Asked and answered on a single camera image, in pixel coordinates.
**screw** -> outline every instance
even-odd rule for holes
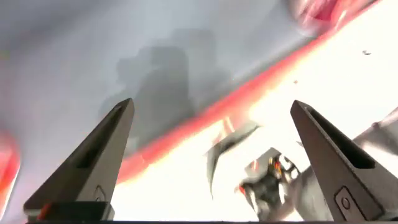
[[[343,205],[343,207],[345,208],[345,209],[347,209],[347,210],[349,210],[349,208],[350,208],[350,204],[349,204],[349,200],[347,199],[347,198],[342,198],[341,199],[341,204]]]

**gray surface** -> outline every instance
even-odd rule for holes
[[[0,1],[0,127],[22,154],[4,221],[117,101],[136,102],[132,153],[309,40],[285,1]]]

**dark object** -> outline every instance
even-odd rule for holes
[[[296,172],[298,175],[299,170],[280,153],[273,157],[259,159],[263,163],[266,159],[265,164],[268,165],[263,176],[254,182],[243,182],[240,188],[243,189],[246,200],[257,213],[259,221],[266,221],[282,206],[284,198],[280,197],[280,193],[285,195],[287,187],[296,178],[292,177],[292,173]]]
[[[131,99],[115,106],[25,203],[29,223],[111,223],[133,114]],[[334,221],[396,220],[398,179],[309,105],[291,114]]]
[[[63,164],[26,201],[36,220],[113,219],[110,205],[129,136],[132,99],[118,103]]]
[[[294,101],[291,115],[334,221],[398,217],[398,179],[311,106]]]

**red light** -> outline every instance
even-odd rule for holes
[[[6,209],[18,170],[19,156],[15,142],[9,136],[0,136],[0,219]]]

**red object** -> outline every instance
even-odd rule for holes
[[[350,19],[371,0],[296,0],[292,13],[304,27],[330,29]]]
[[[0,219],[6,209],[19,170],[19,155],[14,140],[0,135]]]
[[[286,85],[299,85],[300,79],[298,81],[297,79],[300,76],[308,78],[306,77],[308,74],[295,74],[296,66],[309,57],[312,52],[326,45],[337,32],[337,29],[329,30],[317,40],[294,52],[288,58],[218,101],[202,114],[183,123],[125,159],[119,172],[118,182],[134,180],[146,168],[156,165],[171,153],[204,154],[211,146],[241,127],[247,120],[253,120],[251,113],[255,107],[265,105],[266,103],[263,102],[267,101],[270,94]],[[267,110],[262,110],[261,113],[264,113],[261,114],[264,119],[257,122],[263,125],[274,122],[273,119],[277,116],[277,114],[267,114],[271,113]]]

